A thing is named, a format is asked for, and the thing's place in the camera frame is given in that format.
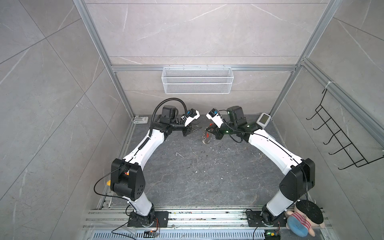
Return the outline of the grey key organizer red handle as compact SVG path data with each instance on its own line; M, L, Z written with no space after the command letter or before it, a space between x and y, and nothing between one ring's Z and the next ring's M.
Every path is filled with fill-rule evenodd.
M203 136L202 136L202 142L207 145L210 143L211 138L212 138L212 134L206 132L206 129L205 129Z

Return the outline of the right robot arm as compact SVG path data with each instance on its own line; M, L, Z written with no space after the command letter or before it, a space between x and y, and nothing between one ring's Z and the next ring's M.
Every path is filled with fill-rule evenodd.
M228 121L217 109L208 112L206 117L214 124L207 131L217 140L224 135L236 135L260 150L285 176L277 193L262 208L263 224L272 226L288 207L315 186L315 163L293 154L265 131L271 120L270 115L262 113L255 122L248 122L240 106L230 107L226 112Z

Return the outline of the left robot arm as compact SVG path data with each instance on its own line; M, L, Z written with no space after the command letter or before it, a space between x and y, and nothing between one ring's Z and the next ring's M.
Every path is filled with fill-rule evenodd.
M150 129L144 139L122 160L115 159L111 166L110 188L118 197L128 201L133 207L138 222L149 227L155 221L155 207L146 194L144 167L154 151L172 133L180 131L183 136L193 132L191 123L200 117L195 109L187 110L179 119L178 109L164 106L162 114L152 119Z

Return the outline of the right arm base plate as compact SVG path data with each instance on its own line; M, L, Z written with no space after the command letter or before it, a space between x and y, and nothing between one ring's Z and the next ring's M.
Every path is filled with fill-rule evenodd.
M261 211L251 211L246 210L245 211L246 220L248 221L249 227L285 227L287 223L287 219L284 214L281 214L277 219L274 219L272 221L265 220L262 217Z

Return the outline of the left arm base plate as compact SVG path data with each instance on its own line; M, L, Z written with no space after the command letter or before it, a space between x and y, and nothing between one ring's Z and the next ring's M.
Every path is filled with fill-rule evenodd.
M144 228L166 228L169 221L169 212L155 211L148 216L137 215L135 212L130 212L128 227L144 227Z

